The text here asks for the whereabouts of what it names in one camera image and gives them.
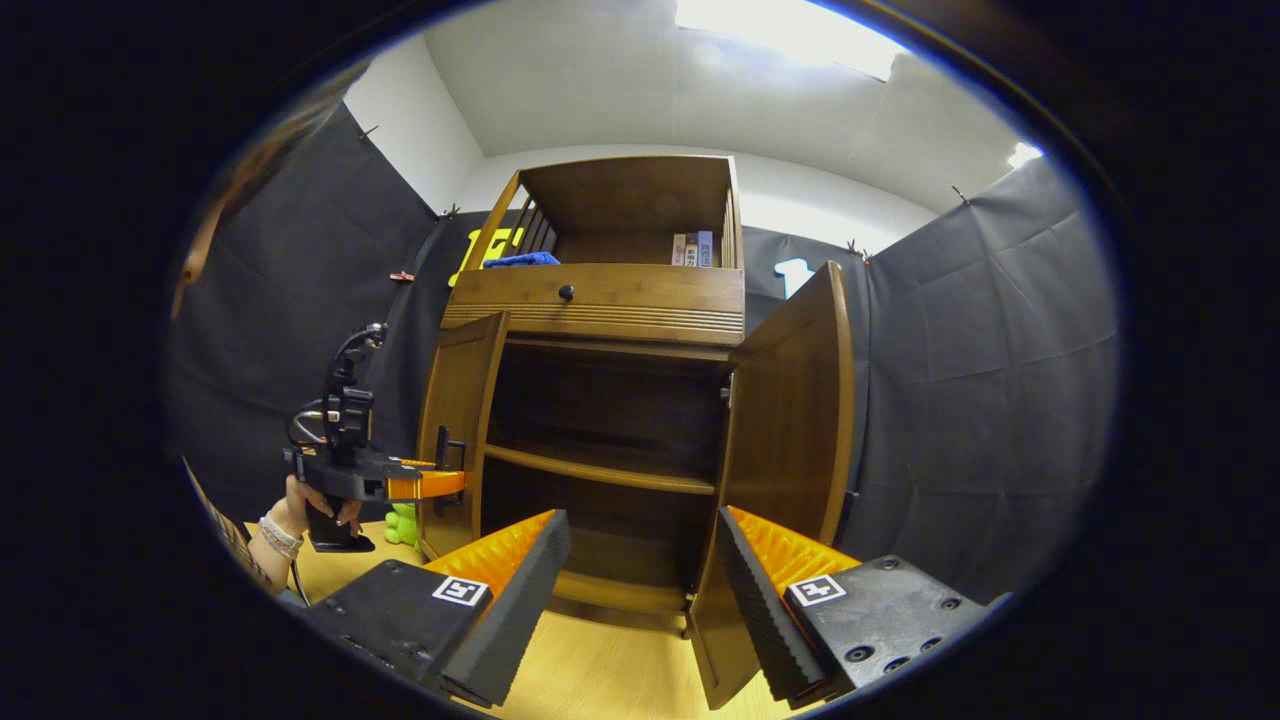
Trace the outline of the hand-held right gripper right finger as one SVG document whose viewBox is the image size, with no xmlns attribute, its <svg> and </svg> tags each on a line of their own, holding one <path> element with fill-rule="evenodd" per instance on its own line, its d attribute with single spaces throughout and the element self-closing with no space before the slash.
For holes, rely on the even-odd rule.
<svg viewBox="0 0 1280 720">
<path fill-rule="evenodd" d="M 998 607 L 897 555 L 859 561 L 735 506 L 717 537 L 767 685 L 791 708 L 869 694 Z"/>
</svg>

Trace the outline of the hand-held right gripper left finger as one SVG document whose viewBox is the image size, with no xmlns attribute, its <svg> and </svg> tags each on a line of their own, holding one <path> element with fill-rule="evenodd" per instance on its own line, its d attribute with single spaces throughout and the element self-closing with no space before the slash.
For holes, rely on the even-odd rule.
<svg viewBox="0 0 1280 720">
<path fill-rule="evenodd" d="M 570 555 L 552 509 L 424 565 L 380 562 L 305 611 L 338 647 L 445 700 L 502 706 Z"/>
</svg>

